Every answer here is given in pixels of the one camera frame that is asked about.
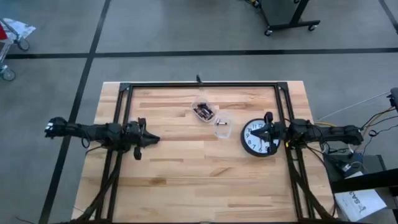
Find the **gray floor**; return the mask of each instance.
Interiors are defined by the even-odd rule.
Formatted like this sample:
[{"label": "gray floor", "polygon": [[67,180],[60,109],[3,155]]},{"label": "gray floor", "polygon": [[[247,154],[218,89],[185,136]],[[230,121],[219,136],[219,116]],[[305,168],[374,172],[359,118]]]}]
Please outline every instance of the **gray floor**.
[{"label": "gray floor", "polygon": [[[386,2],[398,18],[396,1]],[[0,0],[0,15],[37,27],[28,54],[82,53],[90,49],[103,4]],[[314,32],[292,29],[267,38],[258,12],[240,0],[112,0],[97,52],[398,47],[377,0],[312,0],[303,19],[322,23]],[[21,54],[17,48],[10,53]],[[105,81],[185,81],[197,73],[204,80],[303,80],[319,119],[398,86],[397,61],[397,53],[97,58],[77,120],[93,122]],[[59,139],[44,138],[44,127],[54,116],[69,116],[85,59],[6,62],[17,79],[0,80],[0,222],[20,223],[15,216],[37,222],[60,148]],[[322,120],[361,125],[388,106],[381,96]],[[366,153],[382,154],[387,168],[398,167],[397,134],[398,129],[381,134]],[[73,140],[50,222],[70,218],[83,161],[84,150]]]}]

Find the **wooden table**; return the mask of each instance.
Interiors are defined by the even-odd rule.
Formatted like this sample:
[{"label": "wooden table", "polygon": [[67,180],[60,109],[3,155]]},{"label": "wooden table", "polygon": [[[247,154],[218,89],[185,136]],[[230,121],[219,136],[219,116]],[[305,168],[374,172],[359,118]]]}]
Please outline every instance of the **wooden table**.
[{"label": "wooden table", "polygon": [[[303,82],[288,85],[295,117],[312,120]],[[95,123],[112,122],[118,90],[118,82],[103,84]],[[240,132],[249,120],[271,111],[278,121],[273,88],[206,87],[203,94],[219,111],[233,115],[229,139],[218,139],[213,124],[201,122],[190,110],[191,102],[201,95],[198,88],[134,89],[130,119],[145,117],[147,130],[161,140],[142,150],[141,161],[132,151],[124,155],[113,221],[296,221],[284,147],[273,156],[258,158],[240,143]],[[333,197],[325,168],[310,151],[304,150],[303,156],[311,191],[331,211]],[[98,193],[105,157],[102,149],[87,155],[72,218],[81,215]]]}]

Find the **yellow wire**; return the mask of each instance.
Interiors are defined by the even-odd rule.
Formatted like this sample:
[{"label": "yellow wire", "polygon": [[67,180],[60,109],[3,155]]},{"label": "yellow wire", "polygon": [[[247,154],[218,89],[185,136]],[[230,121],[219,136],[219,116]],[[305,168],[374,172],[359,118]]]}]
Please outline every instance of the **yellow wire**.
[{"label": "yellow wire", "polygon": [[323,125],[328,125],[328,126],[331,126],[331,127],[336,127],[336,125],[334,125],[332,123],[329,123],[329,122],[315,122],[315,124],[323,124]]}]

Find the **small plastic cup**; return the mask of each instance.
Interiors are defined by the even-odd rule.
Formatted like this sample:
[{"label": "small plastic cup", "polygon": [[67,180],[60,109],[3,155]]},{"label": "small plastic cup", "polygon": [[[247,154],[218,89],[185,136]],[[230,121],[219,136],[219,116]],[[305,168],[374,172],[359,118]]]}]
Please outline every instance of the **small plastic cup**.
[{"label": "small plastic cup", "polygon": [[[213,116],[210,119],[205,119],[202,118],[194,109],[198,108],[198,105],[201,103],[206,103],[207,107],[213,112]],[[191,104],[191,109],[193,110],[193,113],[196,114],[196,116],[201,119],[203,122],[209,123],[210,121],[213,121],[214,118],[216,117],[216,108],[212,103],[210,103],[207,99],[204,97],[198,97],[192,104]]]},{"label": "small plastic cup", "polygon": [[231,135],[232,126],[232,115],[227,112],[220,112],[214,122],[214,134],[218,138],[227,139]]}]

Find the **caster wheel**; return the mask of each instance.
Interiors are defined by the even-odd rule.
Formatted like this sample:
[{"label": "caster wheel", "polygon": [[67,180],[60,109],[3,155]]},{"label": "caster wheel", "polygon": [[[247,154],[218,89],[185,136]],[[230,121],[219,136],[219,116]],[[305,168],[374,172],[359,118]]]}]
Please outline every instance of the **caster wheel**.
[{"label": "caster wheel", "polygon": [[308,27],[308,30],[309,30],[309,31],[314,31],[315,28],[317,28],[317,25],[312,25],[312,26],[309,26],[309,27]]},{"label": "caster wheel", "polygon": [[264,35],[266,35],[267,37],[271,36],[271,34],[272,34],[272,30],[266,30],[264,32]]},{"label": "caster wheel", "polygon": [[21,51],[28,51],[30,48],[30,44],[27,40],[25,40],[25,38],[21,38],[18,42],[17,42],[17,46]]},{"label": "caster wheel", "polygon": [[13,81],[15,79],[15,72],[11,69],[6,69],[3,73],[1,78],[5,81]]}]

